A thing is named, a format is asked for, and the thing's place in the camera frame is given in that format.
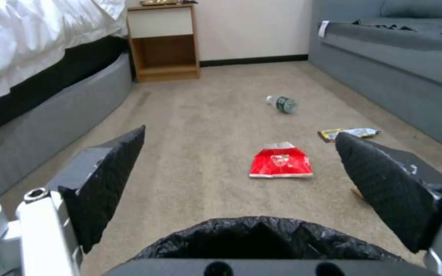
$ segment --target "white wall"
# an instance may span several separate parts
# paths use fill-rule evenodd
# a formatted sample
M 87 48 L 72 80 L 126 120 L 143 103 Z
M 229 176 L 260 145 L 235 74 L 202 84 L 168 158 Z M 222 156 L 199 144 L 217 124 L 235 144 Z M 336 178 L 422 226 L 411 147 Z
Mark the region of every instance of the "white wall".
M 312 0 L 198 2 L 201 61 L 308 54 Z

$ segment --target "nightstand drawer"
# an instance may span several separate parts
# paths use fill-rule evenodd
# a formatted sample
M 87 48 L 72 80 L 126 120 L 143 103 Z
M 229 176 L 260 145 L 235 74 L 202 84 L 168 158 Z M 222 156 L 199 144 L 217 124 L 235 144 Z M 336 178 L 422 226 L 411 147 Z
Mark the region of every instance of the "nightstand drawer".
M 190 8 L 129 11 L 128 23 L 131 38 L 193 34 Z

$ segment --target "nightstand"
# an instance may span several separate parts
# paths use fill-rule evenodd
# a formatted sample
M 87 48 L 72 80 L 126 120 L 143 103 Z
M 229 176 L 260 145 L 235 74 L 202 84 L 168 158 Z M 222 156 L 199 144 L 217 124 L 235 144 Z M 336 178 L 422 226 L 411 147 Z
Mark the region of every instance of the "nightstand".
M 130 7 L 127 22 L 139 82 L 200 77 L 192 4 Z

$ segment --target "trash bin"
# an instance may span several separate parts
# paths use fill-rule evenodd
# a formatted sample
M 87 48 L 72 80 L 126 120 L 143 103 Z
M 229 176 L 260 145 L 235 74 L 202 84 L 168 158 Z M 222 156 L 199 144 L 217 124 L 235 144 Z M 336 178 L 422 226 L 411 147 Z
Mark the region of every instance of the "trash bin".
M 272 217 L 208 220 L 156 241 L 130 261 L 142 258 L 403 261 L 319 224 Z

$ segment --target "beige carpet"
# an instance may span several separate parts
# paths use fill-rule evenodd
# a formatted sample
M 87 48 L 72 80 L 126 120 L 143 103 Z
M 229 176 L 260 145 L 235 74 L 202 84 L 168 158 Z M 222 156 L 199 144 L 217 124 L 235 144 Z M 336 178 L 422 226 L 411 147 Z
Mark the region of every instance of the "beige carpet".
M 265 105 L 267 95 L 300 104 L 294 116 Z M 135 86 L 115 112 L 2 196 L 14 209 L 24 191 L 42 186 L 66 160 L 142 124 L 146 143 L 84 275 L 103 274 L 157 239 L 216 217 L 275 215 L 316 222 L 419 263 L 350 192 L 335 146 L 318 130 L 375 127 L 374 141 L 419 155 L 442 172 L 442 146 L 307 62 L 211 67 L 200 80 Z M 310 157 L 308 180 L 247 176 L 265 143 L 290 141 Z

